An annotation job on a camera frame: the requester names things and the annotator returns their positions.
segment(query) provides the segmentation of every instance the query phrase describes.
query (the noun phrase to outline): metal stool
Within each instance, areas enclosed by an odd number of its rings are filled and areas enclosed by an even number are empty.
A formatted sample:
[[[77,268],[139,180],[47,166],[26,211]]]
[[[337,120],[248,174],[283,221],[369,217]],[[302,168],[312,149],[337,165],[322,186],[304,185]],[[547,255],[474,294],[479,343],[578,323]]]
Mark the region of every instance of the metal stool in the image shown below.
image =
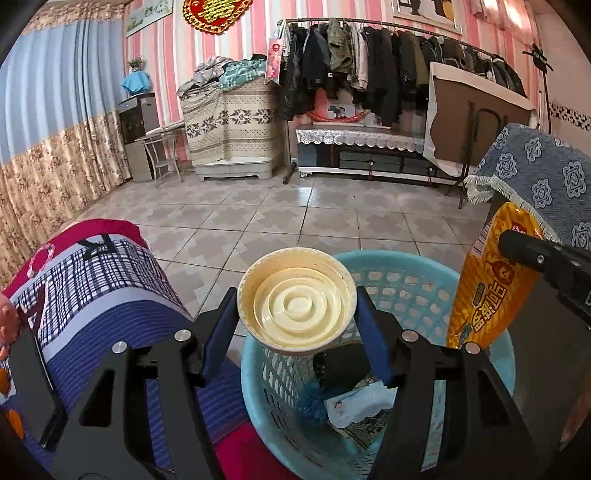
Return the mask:
[[[164,155],[166,156],[166,142],[165,142],[165,140],[167,140],[169,138],[172,138],[172,140],[170,141],[170,147],[172,149],[173,156],[170,158],[164,158],[163,160],[159,160],[155,145],[158,143],[162,143]],[[164,175],[158,176],[158,174],[160,172],[159,169],[163,168],[163,167],[168,167],[169,165],[174,165],[174,169],[177,171],[178,179],[180,181],[183,181],[183,177],[181,176],[181,172],[178,169],[178,162],[180,161],[180,159],[176,156],[176,154],[177,154],[176,146],[177,146],[177,131],[166,132],[166,133],[161,134],[158,137],[147,138],[144,140],[144,147],[146,149],[146,153],[148,154],[148,158],[150,159],[150,162],[151,162],[152,167],[154,169],[154,188],[158,188],[158,179],[159,178],[161,179],[164,176]]]

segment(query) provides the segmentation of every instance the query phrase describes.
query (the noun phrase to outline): blue cloth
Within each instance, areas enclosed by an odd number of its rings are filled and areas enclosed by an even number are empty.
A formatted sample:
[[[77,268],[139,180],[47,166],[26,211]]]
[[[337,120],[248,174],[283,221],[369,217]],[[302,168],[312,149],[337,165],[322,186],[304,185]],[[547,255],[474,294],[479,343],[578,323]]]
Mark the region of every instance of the blue cloth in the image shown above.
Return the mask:
[[[591,158],[558,138],[507,125],[466,179],[471,202],[495,191],[530,212],[544,237],[591,251]]]
[[[48,373],[66,411],[71,412],[113,343],[124,340],[133,348],[139,348],[164,340],[175,331],[190,326],[189,319],[181,313],[148,300],[124,303],[97,316],[47,362]],[[219,373],[207,388],[197,391],[197,396],[213,442],[248,421],[240,369],[228,359],[224,360]],[[170,469],[157,381],[147,382],[147,403],[156,465]],[[9,408],[17,412],[20,410],[18,393],[3,405],[3,409]],[[25,433],[27,448],[43,467],[50,469],[53,452],[41,448]]]
[[[137,95],[139,93],[150,91],[152,89],[152,82],[150,82],[150,77],[148,77],[146,72],[138,70],[127,75],[121,83],[121,86],[130,95]]]

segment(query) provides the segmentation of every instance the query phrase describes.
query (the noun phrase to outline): metal rod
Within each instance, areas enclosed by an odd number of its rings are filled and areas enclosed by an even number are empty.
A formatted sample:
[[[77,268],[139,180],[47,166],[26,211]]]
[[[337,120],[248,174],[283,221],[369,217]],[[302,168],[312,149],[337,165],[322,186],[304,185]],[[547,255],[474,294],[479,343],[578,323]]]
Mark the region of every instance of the metal rod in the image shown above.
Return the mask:
[[[475,47],[474,45],[470,45],[469,43],[465,43],[462,42],[461,40],[458,40],[456,38],[453,37],[449,37],[447,35],[443,35],[440,33],[435,33],[432,32],[430,30],[424,30],[422,28],[417,28],[417,27],[408,27],[406,25],[400,25],[400,24],[396,24],[396,23],[390,23],[390,22],[382,22],[382,21],[377,21],[377,20],[365,20],[363,18],[341,18],[341,17],[312,17],[312,18],[287,18],[286,22],[287,23],[299,23],[299,22],[328,22],[329,20],[338,20],[340,22],[351,22],[351,23],[365,23],[365,24],[372,24],[372,25],[384,25],[385,27],[394,27],[394,28],[399,28],[401,30],[413,30],[415,32],[420,32],[420,33],[425,33],[428,35],[432,35],[433,37],[443,37],[443,38],[449,38],[450,40],[455,40],[457,41],[459,44],[464,45],[465,47],[470,47],[473,48],[476,51],[479,51],[480,53],[483,53],[484,55],[487,55],[489,57],[492,58],[493,54],[486,51],[486,50],[482,50],[481,48]]]

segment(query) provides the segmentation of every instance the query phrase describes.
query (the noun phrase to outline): curtain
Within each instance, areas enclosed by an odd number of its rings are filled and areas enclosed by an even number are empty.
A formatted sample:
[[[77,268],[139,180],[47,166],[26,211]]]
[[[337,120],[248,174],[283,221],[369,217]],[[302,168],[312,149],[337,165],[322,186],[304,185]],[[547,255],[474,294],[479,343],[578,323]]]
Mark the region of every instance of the curtain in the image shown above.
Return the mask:
[[[524,0],[469,0],[472,14],[501,30],[510,30],[526,45],[535,40],[535,26]]]
[[[63,222],[129,178],[117,103],[122,6],[36,14],[0,67],[0,286]]]

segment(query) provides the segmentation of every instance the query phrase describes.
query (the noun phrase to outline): red decoration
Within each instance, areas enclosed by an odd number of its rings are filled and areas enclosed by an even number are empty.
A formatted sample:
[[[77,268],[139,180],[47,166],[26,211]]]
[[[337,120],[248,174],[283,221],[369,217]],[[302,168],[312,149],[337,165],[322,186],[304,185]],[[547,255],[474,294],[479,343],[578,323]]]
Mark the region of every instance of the red decoration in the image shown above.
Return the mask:
[[[365,118],[365,115],[367,115],[368,110],[364,110],[361,113],[358,113],[355,116],[351,116],[349,118],[326,118],[320,115],[316,115],[315,112],[306,112],[306,115],[308,115],[312,120],[315,120],[316,122],[338,122],[340,124],[354,124],[355,122],[359,122],[360,120],[363,120]]]
[[[207,33],[221,34],[251,6],[252,0],[185,0],[183,17]]]

